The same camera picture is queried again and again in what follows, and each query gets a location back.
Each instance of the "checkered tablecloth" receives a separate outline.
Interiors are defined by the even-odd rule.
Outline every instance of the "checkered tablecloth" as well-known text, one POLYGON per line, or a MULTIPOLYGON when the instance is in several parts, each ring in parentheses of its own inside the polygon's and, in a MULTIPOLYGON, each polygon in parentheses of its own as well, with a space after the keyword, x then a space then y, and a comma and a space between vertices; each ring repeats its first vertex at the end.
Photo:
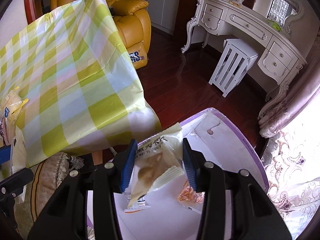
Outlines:
POLYGON ((85 154, 161 129, 105 0, 43 15, 0 50, 0 98, 29 102, 16 124, 33 166, 64 150, 85 154))

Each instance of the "silver screw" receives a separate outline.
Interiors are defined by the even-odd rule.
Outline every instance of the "silver screw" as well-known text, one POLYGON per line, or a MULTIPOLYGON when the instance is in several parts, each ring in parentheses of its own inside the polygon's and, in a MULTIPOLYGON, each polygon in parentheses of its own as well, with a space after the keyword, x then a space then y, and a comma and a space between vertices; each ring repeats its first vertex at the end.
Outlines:
POLYGON ((104 167, 105 167, 106 169, 112 169, 113 166, 115 166, 113 163, 106 163, 106 164, 104 165, 104 167))
POLYGON ((247 171, 246 169, 242 169, 242 170, 240 171, 240 174, 241 174, 242 176, 244 176, 244 177, 248 177, 248 176, 249 176, 249 171, 247 171))
POLYGON ((79 174, 79 172, 76 171, 76 170, 70 171, 70 173, 69 173, 69 175, 70 175, 71 177, 75 177, 75 176, 77 176, 78 174, 79 174))
POLYGON ((208 169, 212 169, 214 167, 214 164, 213 162, 205 162, 204 163, 204 166, 208 169))

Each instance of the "mirror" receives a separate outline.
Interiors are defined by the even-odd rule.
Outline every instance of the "mirror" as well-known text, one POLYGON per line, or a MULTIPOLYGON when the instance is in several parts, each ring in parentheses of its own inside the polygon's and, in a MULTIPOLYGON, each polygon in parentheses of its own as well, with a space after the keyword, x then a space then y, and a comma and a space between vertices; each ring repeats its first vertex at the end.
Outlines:
POLYGON ((304 14, 301 0, 242 0, 242 5, 252 9, 253 14, 262 20, 272 20, 278 23, 279 30, 290 40, 290 22, 300 19, 304 14))

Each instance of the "stool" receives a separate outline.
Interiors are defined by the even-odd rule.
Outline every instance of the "stool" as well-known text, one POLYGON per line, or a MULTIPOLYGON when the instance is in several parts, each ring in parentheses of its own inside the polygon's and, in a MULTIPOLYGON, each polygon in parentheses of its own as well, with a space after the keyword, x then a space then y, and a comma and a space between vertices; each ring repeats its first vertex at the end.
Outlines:
POLYGON ((209 84, 215 84, 223 92, 223 97, 226 97, 253 66, 258 53, 241 39, 227 39, 223 47, 209 84))

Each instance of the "white dressing table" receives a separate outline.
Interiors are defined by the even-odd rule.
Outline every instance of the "white dressing table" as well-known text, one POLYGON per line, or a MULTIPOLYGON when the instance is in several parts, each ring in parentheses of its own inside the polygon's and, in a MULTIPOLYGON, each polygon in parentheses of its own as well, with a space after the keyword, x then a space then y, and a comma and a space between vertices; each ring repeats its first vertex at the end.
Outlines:
POLYGON ((207 31, 203 47, 209 35, 232 34, 231 28, 238 28, 265 47, 258 61, 259 68, 279 85, 278 94, 265 104, 259 114, 261 119, 273 105, 285 98, 289 84, 307 62, 294 45, 280 32, 267 23, 267 19, 246 8, 235 6, 223 0, 197 0, 195 16, 187 23, 187 44, 181 48, 186 52, 191 45, 194 26, 202 26, 207 31))

